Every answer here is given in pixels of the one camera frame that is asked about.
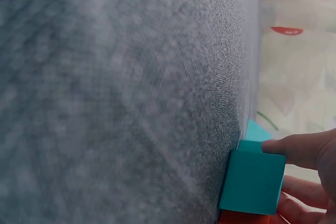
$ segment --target gray fabric surface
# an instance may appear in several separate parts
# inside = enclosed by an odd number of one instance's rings
[[[0,223],[215,223],[258,0],[0,0]]]

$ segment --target fingernail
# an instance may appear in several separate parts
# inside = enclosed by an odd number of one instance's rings
[[[269,139],[269,140],[262,141],[262,144],[269,143],[269,142],[274,142],[274,141],[275,141],[274,139]]]

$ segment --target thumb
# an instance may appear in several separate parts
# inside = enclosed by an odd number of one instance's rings
[[[317,169],[317,163],[328,144],[336,138],[336,130],[287,136],[281,140],[269,140],[262,144],[262,151],[285,155],[288,164]]]

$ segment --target green line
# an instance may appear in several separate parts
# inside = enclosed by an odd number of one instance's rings
[[[272,127],[276,131],[279,131],[279,128],[267,116],[265,116],[264,114],[262,114],[260,111],[257,111],[257,114],[260,115],[262,118],[264,118],[270,125],[272,125]]]

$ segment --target toy block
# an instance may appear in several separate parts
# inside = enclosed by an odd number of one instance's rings
[[[273,215],[278,205],[286,157],[265,154],[261,142],[271,136],[249,121],[246,137],[238,149],[231,151],[227,163],[220,209],[250,214]]]
[[[248,214],[223,210],[220,213],[218,224],[268,224],[268,215]]]

